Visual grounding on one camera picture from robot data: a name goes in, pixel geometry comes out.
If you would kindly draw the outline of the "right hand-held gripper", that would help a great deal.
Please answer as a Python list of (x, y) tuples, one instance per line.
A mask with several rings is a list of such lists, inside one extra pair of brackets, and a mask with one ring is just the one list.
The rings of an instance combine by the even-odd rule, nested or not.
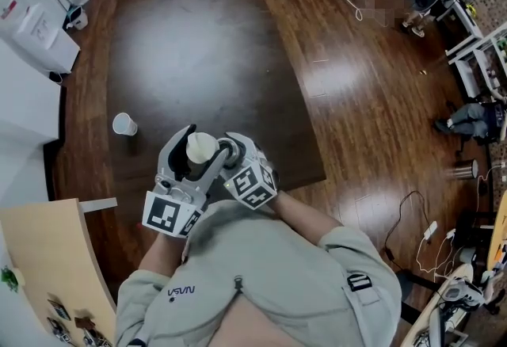
[(245, 135), (226, 132), (224, 144), (228, 150), (223, 167), (224, 188), (242, 205), (256, 210), (277, 195), (273, 169), (261, 158), (262, 151)]

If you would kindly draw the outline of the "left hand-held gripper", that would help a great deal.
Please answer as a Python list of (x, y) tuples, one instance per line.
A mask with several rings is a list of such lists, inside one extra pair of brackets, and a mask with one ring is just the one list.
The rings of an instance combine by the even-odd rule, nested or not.
[(204, 163), (192, 161), (186, 147), (195, 131), (195, 124), (182, 128), (161, 149), (155, 185), (145, 198), (142, 225), (173, 238), (189, 236), (228, 156), (228, 150), (222, 149)]

